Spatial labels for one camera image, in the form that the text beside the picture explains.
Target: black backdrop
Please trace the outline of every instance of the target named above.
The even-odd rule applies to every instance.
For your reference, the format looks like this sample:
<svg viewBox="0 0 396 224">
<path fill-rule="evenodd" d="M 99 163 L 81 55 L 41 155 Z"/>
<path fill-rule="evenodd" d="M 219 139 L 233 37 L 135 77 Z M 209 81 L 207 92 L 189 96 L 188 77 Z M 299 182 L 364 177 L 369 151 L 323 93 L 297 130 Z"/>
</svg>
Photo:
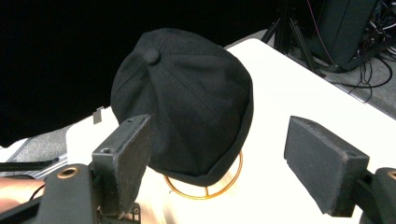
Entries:
<svg viewBox="0 0 396 224">
<path fill-rule="evenodd" d="M 276 1 L 1 1 L 0 146 L 109 106 L 138 38 L 177 28 L 223 47 L 265 29 Z"/>
</svg>

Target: white table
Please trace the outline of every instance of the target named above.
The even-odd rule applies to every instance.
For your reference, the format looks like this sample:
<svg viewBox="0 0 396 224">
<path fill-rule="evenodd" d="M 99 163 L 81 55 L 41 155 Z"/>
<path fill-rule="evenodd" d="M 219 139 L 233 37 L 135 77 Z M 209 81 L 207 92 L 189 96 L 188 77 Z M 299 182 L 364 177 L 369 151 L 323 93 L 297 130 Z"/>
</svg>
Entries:
<svg viewBox="0 0 396 224">
<path fill-rule="evenodd" d="M 283 152 L 289 118 L 311 119 L 342 137 L 371 157 L 372 173 L 380 167 L 396 167 L 396 120 L 260 40 L 249 39 L 229 51 L 249 71 L 254 85 L 254 118 L 243 147 L 241 175 L 219 197 L 194 201 L 172 192 L 163 176 L 148 168 L 136 200 L 142 223 L 359 223 L 359 207 L 353 218 L 322 215 L 287 165 Z M 88 163 L 91 151 L 117 128 L 111 108 L 105 111 L 100 126 L 87 118 L 69 129 L 70 162 Z"/>
</svg>

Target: skin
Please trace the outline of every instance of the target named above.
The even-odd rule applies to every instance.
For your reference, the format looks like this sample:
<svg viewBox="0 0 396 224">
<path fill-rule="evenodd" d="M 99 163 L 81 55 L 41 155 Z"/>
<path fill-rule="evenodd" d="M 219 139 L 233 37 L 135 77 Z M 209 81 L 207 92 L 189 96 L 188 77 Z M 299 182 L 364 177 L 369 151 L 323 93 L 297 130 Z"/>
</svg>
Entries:
<svg viewBox="0 0 396 224">
<path fill-rule="evenodd" d="M 35 190 L 42 185 L 44 185 L 43 180 L 0 177 L 0 213 L 27 203 Z M 35 198 L 43 193 L 44 188 L 35 195 Z"/>
</svg>

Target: metal hoop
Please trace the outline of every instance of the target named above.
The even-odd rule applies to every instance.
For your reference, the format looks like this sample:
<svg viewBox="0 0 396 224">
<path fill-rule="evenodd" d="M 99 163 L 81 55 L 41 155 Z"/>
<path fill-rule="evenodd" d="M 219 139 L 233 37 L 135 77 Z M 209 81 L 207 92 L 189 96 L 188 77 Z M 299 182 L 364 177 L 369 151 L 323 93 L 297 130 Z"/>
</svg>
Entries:
<svg viewBox="0 0 396 224">
<path fill-rule="evenodd" d="M 183 197 L 188 198 L 188 199 L 206 200 L 206 199 L 211 199 L 211 198 L 217 197 L 220 194 L 222 194 L 225 191 L 227 191 L 227 189 L 229 189 L 233 185 L 233 183 L 235 183 L 235 181 L 238 178 L 239 174 L 241 174 L 242 164 L 243 164 L 243 156 L 242 156 L 242 151 L 240 151 L 239 152 L 239 166 L 238 166 L 238 170 L 236 171 L 236 174 L 233 177 L 233 179 L 230 181 L 230 183 L 228 183 L 228 185 L 226 185 L 223 189 L 221 189 L 221 190 L 219 190 L 219 191 L 217 191 L 216 193 L 213 193 L 213 194 L 209 194 L 209 190 L 207 189 L 207 187 L 204 187 L 205 188 L 205 196 L 193 196 L 193 195 L 189 195 L 189 194 L 183 193 L 183 192 L 181 192 L 179 189 L 177 189 L 172 184 L 171 180 L 169 179 L 169 177 L 167 175 L 164 175 L 163 177 L 165 178 L 166 184 L 168 184 L 169 188 L 171 188 L 172 191 L 174 191 L 178 195 L 183 196 Z"/>
</svg>

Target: black cap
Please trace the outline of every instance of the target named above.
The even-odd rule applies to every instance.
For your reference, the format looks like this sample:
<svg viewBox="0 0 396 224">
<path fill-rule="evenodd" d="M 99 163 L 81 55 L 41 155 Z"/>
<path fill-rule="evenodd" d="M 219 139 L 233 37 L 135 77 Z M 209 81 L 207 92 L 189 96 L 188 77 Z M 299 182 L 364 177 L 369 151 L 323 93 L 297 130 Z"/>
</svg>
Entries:
<svg viewBox="0 0 396 224">
<path fill-rule="evenodd" d="M 160 29 L 143 34 L 123 61 L 111 107 L 119 123 L 152 116 L 150 168 L 205 187 L 225 175 L 248 136 L 252 81 L 221 46 Z"/>
</svg>

